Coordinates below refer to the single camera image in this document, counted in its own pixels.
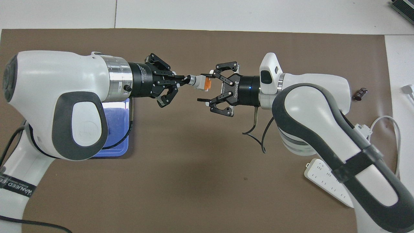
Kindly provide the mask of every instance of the logo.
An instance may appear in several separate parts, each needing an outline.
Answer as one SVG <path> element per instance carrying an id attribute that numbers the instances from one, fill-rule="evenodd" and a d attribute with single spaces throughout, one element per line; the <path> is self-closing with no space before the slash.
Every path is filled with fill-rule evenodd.
<path id="1" fill-rule="evenodd" d="M 84 121 L 81 125 L 82 126 L 79 127 L 77 134 L 78 139 L 84 144 L 82 146 L 85 146 L 86 144 L 90 146 L 97 142 L 101 136 L 97 124 L 92 121 Z"/>
<path id="2" fill-rule="evenodd" d="M 237 94 L 238 94 L 238 83 L 236 82 L 236 89 L 234 90 L 234 98 L 237 98 Z"/>
<path id="3" fill-rule="evenodd" d="M 0 174 L 0 189 L 6 189 L 26 197 L 31 197 L 36 186 L 12 176 Z"/>

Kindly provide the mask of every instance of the power plug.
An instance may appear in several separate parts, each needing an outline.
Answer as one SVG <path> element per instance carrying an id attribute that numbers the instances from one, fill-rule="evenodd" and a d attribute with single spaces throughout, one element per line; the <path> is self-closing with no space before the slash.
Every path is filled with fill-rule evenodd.
<path id="1" fill-rule="evenodd" d="M 327 193 L 334 196 L 340 202 L 351 208 L 354 207 L 347 189 L 343 184 L 339 183 L 324 161 L 318 158 L 312 159 L 312 161 L 306 165 L 305 177 Z"/>
<path id="2" fill-rule="evenodd" d="M 412 84 L 406 85 L 406 86 L 402 87 L 401 90 L 402 90 L 402 92 L 404 92 L 404 94 L 407 94 L 407 95 L 411 94 L 412 95 L 412 93 L 414 92 L 414 85 L 412 85 Z"/>

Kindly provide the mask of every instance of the label sticker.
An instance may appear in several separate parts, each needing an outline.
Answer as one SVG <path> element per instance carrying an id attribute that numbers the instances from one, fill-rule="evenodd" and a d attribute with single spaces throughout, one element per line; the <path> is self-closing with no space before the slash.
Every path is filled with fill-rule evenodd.
<path id="1" fill-rule="evenodd" d="M 36 186 L 12 176 L 0 174 L 0 189 L 6 189 L 26 197 L 31 197 Z"/>
<path id="2" fill-rule="evenodd" d="M 146 78 L 147 77 L 147 71 L 142 67 L 142 66 L 140 66 L 140 65 L 138 65 L 137 64 L 137 66 L 138 66 L 138 68 L 140 69 L 140 71 L 141 71 L 141 76 L 142 76 L 142 78 Z"/>

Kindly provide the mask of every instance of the black rubber cover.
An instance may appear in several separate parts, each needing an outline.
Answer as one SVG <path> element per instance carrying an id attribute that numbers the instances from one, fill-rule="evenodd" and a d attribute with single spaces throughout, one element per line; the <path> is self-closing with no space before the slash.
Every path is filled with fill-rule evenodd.
<path id="1" fill-rule="evenodd" d="M 73 106 L 79 102 L 92 102 L 101 119 L 101 137 L 90 146 L 78 145 L 72 136 Z M 107 137 L 108 125 L 104 108 L 97 94 L 93 92 L 67 92 L 58 98 L 53 117 L 52 142 L 60 155 L 70 160 L 88 159 L 104 147 Z"/>
<path id="2" fill-rule="evenodd" d="M 3 93 L 7 102 L 12 100 L 17 81 L 17 54 L 7 63 L 3 73 Z"/>
<path id="3" fill-rule="evenodd" d="M 262 77 L 262 83 L 270 84 L 273 81 L 272 76 L 270 75 L 270 72 L 267 70 L 262 70 L 260 72 L 260 76 Z"/>
<path id="4" fill-rule="evenodd" d="M 275 98 L 272 113 L 277 126 L 284 132 L 297 136 L 311 145 L 332 170 L 343 167 L 344 163 L 334 154 L 332 149 L 315 132 L 294 120 L 285 109 L 286 96 L 295 88 L 309 86 L 319 90 L 326 98 L 332 115 L 338 125 L 348 134 L 351 140 L 366 154 L 372 158 L 372 163 L 383 174 L 398 196 L 398 201 L 392 206 L 384 206 L 375 199 L 353 176 L 348 175 L 344 185 L 361 204 L 368 215 L 383 229 L 389 232 L 409 232 L 414 229 L 414 199 L 405 186 L 398 180 L 395 174 L 380 159 L 381 153 L 361 138 L 348 124 L 341 114 L 334 97 L 323 87 L 301 83 L 287 87 Z"/>

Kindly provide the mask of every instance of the black capacitor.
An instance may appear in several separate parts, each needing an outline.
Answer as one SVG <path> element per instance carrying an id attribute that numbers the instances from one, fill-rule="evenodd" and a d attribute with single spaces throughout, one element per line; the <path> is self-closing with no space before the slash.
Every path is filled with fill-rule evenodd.
<path id="1" fill-rule="evenodd" d="M 368 93 L 368 89 L 366 88 L 361 88 L 359 89 L 353 96 L 353 98 L 357 101 L 361 101 L 362 97 Z"/>

